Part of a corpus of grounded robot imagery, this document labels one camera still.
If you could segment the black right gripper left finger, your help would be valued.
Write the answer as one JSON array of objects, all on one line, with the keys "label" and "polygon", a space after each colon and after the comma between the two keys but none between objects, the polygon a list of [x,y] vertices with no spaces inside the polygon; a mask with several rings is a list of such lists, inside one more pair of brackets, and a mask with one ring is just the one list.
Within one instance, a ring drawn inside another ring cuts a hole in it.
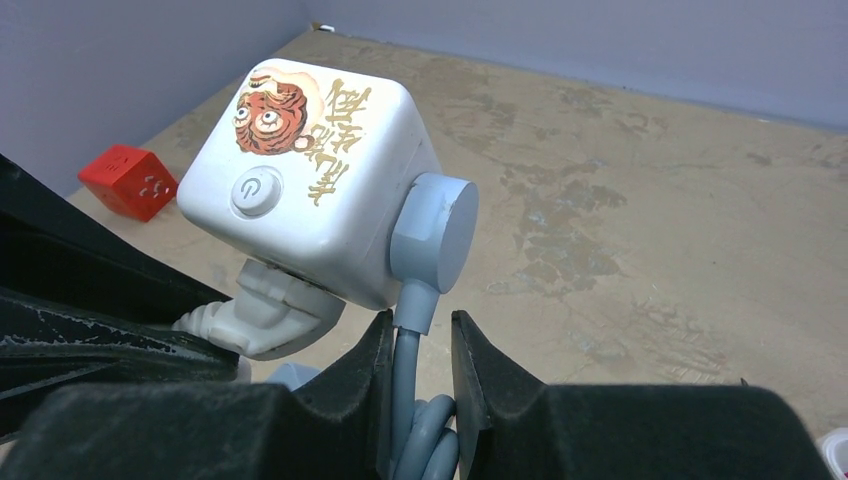
[{"label": "black right gripper left finger", "polygon": [[383,479],[392,314],[296,390],[276,383],[77,384],[49,395],[5,479]]}]

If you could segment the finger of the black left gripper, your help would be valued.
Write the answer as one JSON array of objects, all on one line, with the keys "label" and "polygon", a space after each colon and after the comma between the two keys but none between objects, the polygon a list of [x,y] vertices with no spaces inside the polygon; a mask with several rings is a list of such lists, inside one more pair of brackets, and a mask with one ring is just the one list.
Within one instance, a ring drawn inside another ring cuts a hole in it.
[{"label": "finger of the black left gripper", "polygon": [[173,329],[222,299],[3,159],[2,441],[70,384],[234,379],[234,353]]}]

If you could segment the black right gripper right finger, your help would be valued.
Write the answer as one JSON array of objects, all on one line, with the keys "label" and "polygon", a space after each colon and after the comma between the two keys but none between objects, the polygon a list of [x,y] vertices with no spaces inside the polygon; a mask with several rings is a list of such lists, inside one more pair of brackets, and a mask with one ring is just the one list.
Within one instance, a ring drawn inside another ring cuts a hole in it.
[{"label": "black right gripper right finger", "polygon": [[726,385],[547,384],[451,318],[464,479],[827,479],[776,393]]}]

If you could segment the red cube socket adapter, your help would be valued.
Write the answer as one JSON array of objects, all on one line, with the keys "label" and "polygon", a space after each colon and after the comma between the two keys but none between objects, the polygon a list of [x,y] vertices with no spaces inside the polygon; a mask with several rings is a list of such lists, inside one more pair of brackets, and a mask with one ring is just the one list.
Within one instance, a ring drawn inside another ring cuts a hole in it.
[{"label": "red cube socket adapter", "polygon": [[149,150],[116,144],[77,173],[109,210],[141,222],[155,217],[177,193],[178,182]]}]

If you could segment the white cube power socket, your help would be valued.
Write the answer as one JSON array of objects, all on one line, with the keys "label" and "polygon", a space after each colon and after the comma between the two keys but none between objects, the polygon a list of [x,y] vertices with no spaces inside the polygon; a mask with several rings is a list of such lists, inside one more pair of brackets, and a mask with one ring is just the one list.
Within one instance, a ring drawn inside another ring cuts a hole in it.
[{"label": "white cube power socket", "polygon": [[402,84],[271,58],[238,86],[177,203],[239,251],[382,310],[399,295],[388,255],[399,211],[440,168]]}]

